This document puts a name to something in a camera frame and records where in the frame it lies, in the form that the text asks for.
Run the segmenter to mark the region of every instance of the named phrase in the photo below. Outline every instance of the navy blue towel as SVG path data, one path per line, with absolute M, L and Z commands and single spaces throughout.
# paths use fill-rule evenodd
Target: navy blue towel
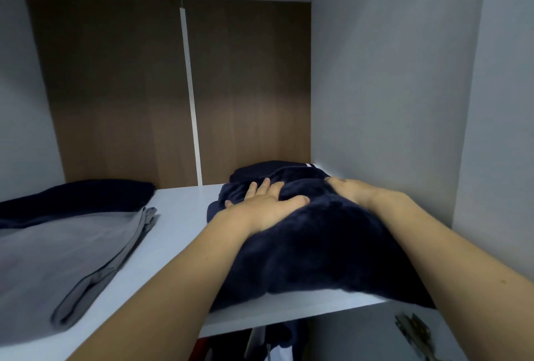
M 0 203 L 0 229 L 23 229 L 40 223 L 98 212 L 138 212 L 155 186 L 133 180 L 84 180 Z
M 284 181 L 280 200 L 306 195 L 310 204 L 251 236 L 223 283 L 211 311 L 295 290 L 342 289 L 434 308 L 410 260 L 371 212 L 339 196 L 313 167 L 285 167 L 270 175 Z M 244 200 L 250 182 L 225 184 L 208 208 L 208 222 L 224 201 Z
M 315 167 L 314 165 L 308 165 L 306 163 L 297 163 L 295 161 L 283 161 L 283 160 L 270 160 L 256 163 L 251 166 L 238 168 L 230 176 L 231 183 L 240 183 L 242 181 L 255 180 L 256 178 L 269 177 L 270 174 L 276 170 L 284 167 Z

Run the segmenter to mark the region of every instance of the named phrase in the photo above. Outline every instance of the red fabric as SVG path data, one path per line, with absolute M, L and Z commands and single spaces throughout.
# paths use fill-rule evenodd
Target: red fabric
M 189 356 L 189 361 L 204 361 L 209 351 L 208 339 L 199 338 Z

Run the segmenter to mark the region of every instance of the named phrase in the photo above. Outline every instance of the brown wooden door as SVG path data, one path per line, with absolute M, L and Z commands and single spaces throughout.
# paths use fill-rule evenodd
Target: brown wooden door
M 202 180 L 310 160 L 311 4 L 184 0 Z
M 67 182 L 197 185 L 179 0 L 27 0 Z

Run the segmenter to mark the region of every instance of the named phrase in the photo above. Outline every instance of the gray cloth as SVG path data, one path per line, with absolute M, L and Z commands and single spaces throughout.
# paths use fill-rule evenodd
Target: gray cloth
M 1 234 L 0 344 L 75 324 L 152 228 L 155 213 L 81 215 Z

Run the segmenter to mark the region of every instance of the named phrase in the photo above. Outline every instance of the white shelf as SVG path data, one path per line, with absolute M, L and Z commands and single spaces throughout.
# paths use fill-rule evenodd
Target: white shelf
M 206 224 L 206 209 L 221 185 L 158 190 L 149 206 L 156 225 L 96 301 L 68 331 L 0 348 L 0 361 L 63 361 L 154 274 L 182 251 Z M 384 302 L 341 290 L 266 295 L 208 316 L 201 337 Z

